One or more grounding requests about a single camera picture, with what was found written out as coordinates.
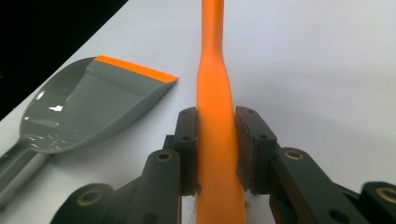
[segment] spatula handle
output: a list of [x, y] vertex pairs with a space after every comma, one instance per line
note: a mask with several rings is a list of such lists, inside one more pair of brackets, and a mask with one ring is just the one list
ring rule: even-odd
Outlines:
[[0, 158], [0, 208], [6, 206], [17, 190], [45, 160], [36, 159], [36, 152], [18, 142]]
[[222, 55], [223, 4], [223, 0], [203, 0], [197, 78], [198, 224], [246, 223], [243, 189], [235, 172], [238, 147], [233, 97]]

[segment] orange silicone handle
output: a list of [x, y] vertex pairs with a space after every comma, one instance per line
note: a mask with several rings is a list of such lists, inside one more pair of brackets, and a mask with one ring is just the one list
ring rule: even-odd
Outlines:
[[197, 77], [200, 118], [198, 224], [246, 223], [244, 194], [236, 176], [236, 124], [222, 56], [222, 0], [203, 0], [202, 55]]

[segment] screw hole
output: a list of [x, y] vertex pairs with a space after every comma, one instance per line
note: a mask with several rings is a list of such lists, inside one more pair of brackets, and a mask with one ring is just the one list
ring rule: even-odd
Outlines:
[[97, 203], [103, 196], [103, 191], [101, 189], [90, 189], [78, 197], [78, 205], [89, 206]]
[[378, 188], [376, 193], [389, 203], [396, 203], [396, 189]]
[[295, 161], [302, 160], [304, 157], [303, 154], [301, 154], [300, 152], [293, 151], [293, 150], [285, 152], [285, 155], [287, 158], [289, 158], [291, 160], [295, 160]]
[[157, 155], [157, 161], [169, 161], [172, 155], [169, 153], [161, 153]]
[[332, 210], [329, 214], [332, 219], [339, 223], [349, 223], [349, 217], [340, 211]]

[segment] white table surface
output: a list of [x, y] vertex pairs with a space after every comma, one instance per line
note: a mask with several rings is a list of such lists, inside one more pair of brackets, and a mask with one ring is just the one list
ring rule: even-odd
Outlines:
[[[124, 132], [52, 158], [0, 222], [50, 223], [74, 190], [90, 183], [117, 189], [137, 178], [149, 153], [174, 133], [177, 113], [195, 106], [200, 47], [200, 1], [126, 3], [62, 67], [105, 54], [179, 82]], [[305, 150], [355, 191], [367, 181], [396, 184], [395, 1], [226, 1], [224, 57], [234, 104], [257, 110], [282, 147]], [[1, 120], [1, 153], [17, 141], [32, 97]], [[247, 201], [248, 223], [274, 222], [268, 197], [247, 193]], [[183, 208], [189, 223], [193, 198]]]

